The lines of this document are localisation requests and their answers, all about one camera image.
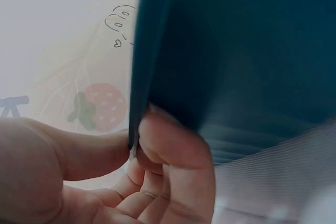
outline strawberry illustration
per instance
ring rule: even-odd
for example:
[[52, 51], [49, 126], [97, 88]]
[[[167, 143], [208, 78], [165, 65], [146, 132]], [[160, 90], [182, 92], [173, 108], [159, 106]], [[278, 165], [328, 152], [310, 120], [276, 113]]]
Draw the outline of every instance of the strawberry illustration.
[[127, 103], [123, 94], [108, 83], [97, 83], [78, 92], [73, 102], [75, 110], [68, 122], [75, 119], [88, 131], [109, 132], [126, 117]]

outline teal cover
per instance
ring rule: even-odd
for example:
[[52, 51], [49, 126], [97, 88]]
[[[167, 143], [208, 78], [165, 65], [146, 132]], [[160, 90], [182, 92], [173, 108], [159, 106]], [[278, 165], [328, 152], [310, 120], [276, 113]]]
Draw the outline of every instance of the teal cover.
[[336, 114], [336, 0], [140, 0], [136, 26], [130, 147], [149, 102], [215, 165]]

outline cartoon drawing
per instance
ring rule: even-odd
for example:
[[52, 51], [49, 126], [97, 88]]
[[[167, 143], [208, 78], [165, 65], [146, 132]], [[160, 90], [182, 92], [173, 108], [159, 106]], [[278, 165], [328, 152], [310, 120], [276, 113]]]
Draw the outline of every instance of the cartoon drawing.
[[14, 118], [19, 118], [20, 113], [19, 110], [17, 109], [17, 106], [28, 103], [29, 103], [29, 97], [25, 95], [22, 97], [9, 97], [6, 99], [0, 99], [0, 108], [4, 108], [0, 117], [7, 118], [9, 112], [11, 111], [12, 116]]
[[126, 117], [127, 103], [124, 95], [108, 83], [97, 83], [78, 92], [73, 102], [75, 110], [68, 122], [76, 119], [88, 131], [109, 132]]
[[135, 19], [135, 11], [135, 7], [130, 5], [117, 6], [113, 9], [113, 13], [105, 19], [106, 26], [120, 36], [115, 40], [115, 48], [121, 47], [123, 43], [133, 45], [134, 29], [130, 24]]

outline hand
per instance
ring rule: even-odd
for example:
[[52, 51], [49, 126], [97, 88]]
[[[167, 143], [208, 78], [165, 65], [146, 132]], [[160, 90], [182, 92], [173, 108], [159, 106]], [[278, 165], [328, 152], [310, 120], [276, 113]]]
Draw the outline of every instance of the hand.
[[215, 177], [207, 144], [148, 112], [137, 158], [111, 189], [85, 191], [63, 180], [99, 177], [127, 160], [126, 131], [68, 133], [29, 119], [0, 120], [0, 223], [210, 224]]

